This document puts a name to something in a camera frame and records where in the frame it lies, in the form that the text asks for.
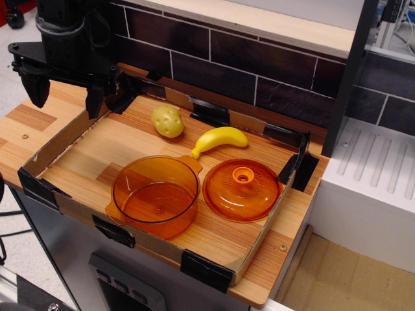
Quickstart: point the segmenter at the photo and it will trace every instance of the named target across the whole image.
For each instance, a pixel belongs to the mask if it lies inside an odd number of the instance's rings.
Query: tile wall
[[[345,60],[124,1],[107,9],[116,61],[327,128]]]
[[[369,52],[346,114],[415,135],[415,65]]]

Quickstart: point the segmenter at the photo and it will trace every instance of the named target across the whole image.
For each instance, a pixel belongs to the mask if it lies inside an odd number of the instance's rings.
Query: translucent orange cookware
[[[185,155],[145,157],[120,172],[106,213],[160,238],[179,235],[197,213],[202,165]]]
[[[267,217],[281,192],[281,181],[271,169],[247,159],[222,162],[207,173],[203,184],[207,206],[234,222]]]

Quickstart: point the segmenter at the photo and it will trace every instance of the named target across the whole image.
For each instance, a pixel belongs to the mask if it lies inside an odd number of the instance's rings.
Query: banana
[[[192,156],[197,159],[201,152],[211,150],[222,144],[232,144],[236,147],[248,146],[248,139],[245,134],[237,128],[231,126],[223,126],[207,131],[199,137],[195,148],[192,150]]]

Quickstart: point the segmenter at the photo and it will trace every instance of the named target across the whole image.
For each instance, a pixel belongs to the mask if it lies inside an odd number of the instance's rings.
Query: white wall
[[[356,30],[364,0],[229,0],[242,5]]]

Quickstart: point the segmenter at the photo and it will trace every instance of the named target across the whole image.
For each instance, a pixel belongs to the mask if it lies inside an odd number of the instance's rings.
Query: potato
[[[168,138],[179,136],[184,129],[180,112],[171,106],[157,107],[151,115],[151,123],[157,132]]]

